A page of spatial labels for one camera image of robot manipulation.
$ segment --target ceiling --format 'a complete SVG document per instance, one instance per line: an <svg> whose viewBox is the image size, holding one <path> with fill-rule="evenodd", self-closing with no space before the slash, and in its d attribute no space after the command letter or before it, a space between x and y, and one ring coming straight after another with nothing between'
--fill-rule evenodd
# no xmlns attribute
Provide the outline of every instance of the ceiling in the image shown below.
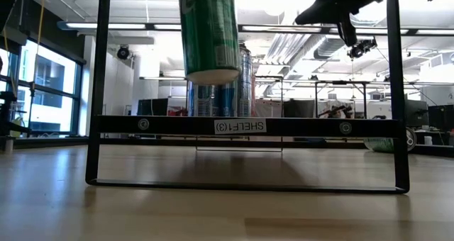
<svg viewBox="0 0 454 241"><path fill-rule="evenodd" d="M236 0L238 23L242 24L292 24L296 13L308 8L315 0ZM453 0L400 0L401 26L419 28L454 28ZM98 0L45 0L45 7L65 21L94 22L97 17ZM375 26L386 26L386 3L371 4L360 10L356 18L360 21L374 20ZM179 23L178 0L111 0L110 22L132 23ZM113 37L146 38L153 37L155 46L161 52L161 69L184 69L181 37L176 32L113 32ZM246 42L254 56L267 58L270 47L277 41L277 35L241 33L240 39ZM330 57L330 62L304 61L292 58L291 71L299 79L307 79L310 74L332 74L336 79L347 79L363 74L385 73L388 70L387 37L376 37L378 49L352 62L345 57L346 49L339 48ZM402 38L404 73L418 74L420 64L434 57L434 52L454 52L454 38ZM309 50L304 59L310 56ZM261 73L276 74L282 68L260 67Z"/></svg>

